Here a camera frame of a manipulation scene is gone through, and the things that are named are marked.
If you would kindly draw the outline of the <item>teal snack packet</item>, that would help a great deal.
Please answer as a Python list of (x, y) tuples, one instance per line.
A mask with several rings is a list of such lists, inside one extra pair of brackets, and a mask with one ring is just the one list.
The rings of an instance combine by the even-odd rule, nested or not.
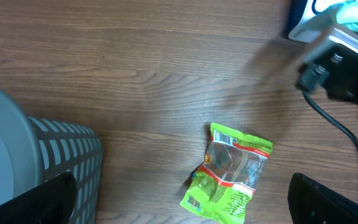
[(339, 24), (351, 31), (358, 32), (358, 1), (345, 1), (327, 8), (324, 13), (323, 29)]

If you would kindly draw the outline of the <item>green snack bag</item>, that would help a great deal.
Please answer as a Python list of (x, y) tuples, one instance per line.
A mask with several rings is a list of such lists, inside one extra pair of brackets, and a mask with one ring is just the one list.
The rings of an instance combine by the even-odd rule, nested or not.
[(246, 205), (255, 194), (273, 143), (211, 123), (204, 162), (191, 176), (180, 205), (219, 223), (244, 223)]

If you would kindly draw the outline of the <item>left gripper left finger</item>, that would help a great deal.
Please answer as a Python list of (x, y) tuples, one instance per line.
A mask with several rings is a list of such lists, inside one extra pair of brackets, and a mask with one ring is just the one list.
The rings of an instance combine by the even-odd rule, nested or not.
[(68, 223), (76, 197), (76, 180), (64, 172), (0, 205), (0, 224)]

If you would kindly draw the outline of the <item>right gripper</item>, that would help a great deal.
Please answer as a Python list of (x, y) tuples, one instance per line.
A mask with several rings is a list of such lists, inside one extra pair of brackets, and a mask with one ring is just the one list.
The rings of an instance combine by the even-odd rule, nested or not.
[(329, 76), (323, 83), (328, 98), (358, 103), (358, 53), (337, 45), (329, 50)]

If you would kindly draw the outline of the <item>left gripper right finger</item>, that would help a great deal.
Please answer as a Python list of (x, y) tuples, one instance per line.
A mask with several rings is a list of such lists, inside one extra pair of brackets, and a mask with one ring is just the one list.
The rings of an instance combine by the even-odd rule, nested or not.
[(302, 173), (288, 188), (293, 224), (358, 224), (358, 204)]

